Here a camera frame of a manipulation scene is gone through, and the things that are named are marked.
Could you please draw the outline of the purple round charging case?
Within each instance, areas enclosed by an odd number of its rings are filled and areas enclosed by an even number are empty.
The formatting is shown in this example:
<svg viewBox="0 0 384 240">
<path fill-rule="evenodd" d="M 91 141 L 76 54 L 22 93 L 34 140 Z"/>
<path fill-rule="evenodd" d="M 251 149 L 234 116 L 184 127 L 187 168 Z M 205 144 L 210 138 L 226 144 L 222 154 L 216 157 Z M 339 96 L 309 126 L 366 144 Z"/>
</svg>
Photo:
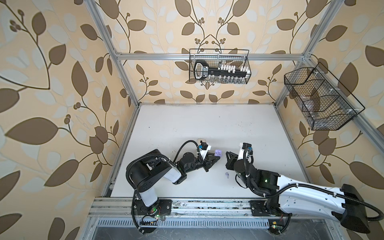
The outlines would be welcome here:
<svg viewBox="0 0 384 240">
<path fill-rule="evenodd" d="M 215 157 L 221 157 L 222 156 L 222 151 L 221 150 L 215 150 L 214 155 L 215 155 Z"/>
</svg>

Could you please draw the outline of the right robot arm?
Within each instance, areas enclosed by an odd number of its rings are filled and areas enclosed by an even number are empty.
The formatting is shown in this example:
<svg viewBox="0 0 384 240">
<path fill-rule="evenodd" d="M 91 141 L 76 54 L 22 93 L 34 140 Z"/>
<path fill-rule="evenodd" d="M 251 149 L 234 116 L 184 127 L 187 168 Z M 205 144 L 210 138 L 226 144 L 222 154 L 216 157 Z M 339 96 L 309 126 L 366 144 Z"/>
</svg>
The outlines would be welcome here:
<svg viewBox="0 0 384 240">
<path fill-rule="evenodd" d="M 226 153 L 226 168 L 236 173 L 235 180 L 258 199 L 250 201 L 254 217 L 304 215 L 337 221 L 344 228 L 363 234 L 371 232 L 369 223 L 383 220 L 384 213 L 366 203 L 357 189 L 344 184 L 340 188 L 300 182 L 275 172 L 258 170 L 253 157 Z"/>
</svg>

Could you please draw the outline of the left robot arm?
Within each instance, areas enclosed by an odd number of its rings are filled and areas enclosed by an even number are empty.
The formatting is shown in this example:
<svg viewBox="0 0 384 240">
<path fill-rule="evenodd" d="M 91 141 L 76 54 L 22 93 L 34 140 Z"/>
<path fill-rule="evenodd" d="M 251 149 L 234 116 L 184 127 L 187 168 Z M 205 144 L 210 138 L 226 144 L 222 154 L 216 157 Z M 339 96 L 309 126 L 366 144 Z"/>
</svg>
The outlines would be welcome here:
<svg viewBox="0 0 384 240">
<path fill-rule="evenodd" d="M 222 157 L 221 150 L 211 152 L 206 142 L 187 140 L 178 149 L 173 160 L 155 149 L 128 164 L 126 180 L 134 190 L 133 203 L 157 209 L 160 204 L 155 184 L 162 178 L 174 185 L 187 179 L 187 173 L 204 169 L 208 172 Z"/>
</svg>

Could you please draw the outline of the black tool with white parts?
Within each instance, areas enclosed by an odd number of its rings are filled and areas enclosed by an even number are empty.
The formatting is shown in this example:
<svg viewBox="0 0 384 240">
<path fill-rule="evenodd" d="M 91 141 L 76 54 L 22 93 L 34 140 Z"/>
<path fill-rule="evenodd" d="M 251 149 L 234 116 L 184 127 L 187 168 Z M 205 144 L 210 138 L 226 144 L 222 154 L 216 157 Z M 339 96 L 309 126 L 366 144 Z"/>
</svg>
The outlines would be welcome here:
<svg viewBox="0 0 384 240">
<path fill-rule="evenodd" d="M 209 65 L 206 61 L 196 61 L 192 70 L 196 80 L 240 80 L 245 81 L 251 76 L 249 67 L 235 65 L 226 65 L 222 62 L 218 63 L 217 67 Z"/>
</svg>

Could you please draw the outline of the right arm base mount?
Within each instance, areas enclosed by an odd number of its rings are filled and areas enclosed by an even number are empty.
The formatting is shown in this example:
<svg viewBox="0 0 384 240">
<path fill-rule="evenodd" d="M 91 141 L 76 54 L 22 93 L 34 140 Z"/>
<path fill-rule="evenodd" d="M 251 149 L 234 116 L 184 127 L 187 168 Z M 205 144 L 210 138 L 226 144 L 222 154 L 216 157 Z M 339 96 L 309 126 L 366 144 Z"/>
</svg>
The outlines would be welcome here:
<svg viewBox="0 0 384 240">
<path fill-rule="evenodd" d="M 253 217 L 275 218 L 268 220 L 268 231 L 271 235 L 281 236 L 288 229 L 293 214 L 282 211 L 277 200 L 252 200 L 249 203 Z"/>
</svg>

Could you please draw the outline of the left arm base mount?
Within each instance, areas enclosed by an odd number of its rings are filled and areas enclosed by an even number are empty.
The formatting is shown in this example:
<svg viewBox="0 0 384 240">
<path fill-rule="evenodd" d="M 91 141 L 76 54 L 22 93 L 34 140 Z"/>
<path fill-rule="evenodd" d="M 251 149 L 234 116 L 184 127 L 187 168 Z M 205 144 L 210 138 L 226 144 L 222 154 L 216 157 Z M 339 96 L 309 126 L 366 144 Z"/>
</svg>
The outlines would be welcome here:
<svg viewBox="0 0 384 240">
<path fill-rule="evenodd" d="M 159 220 L 163 221 L 171 214 L 172 203 L 173 201 L 169 199 L 158 199 L 147 207 L 138 197 L 133 197 L 131 216 L 139 233 L 143 235 L 152 233 L 158 227 Z"/>
</svg>

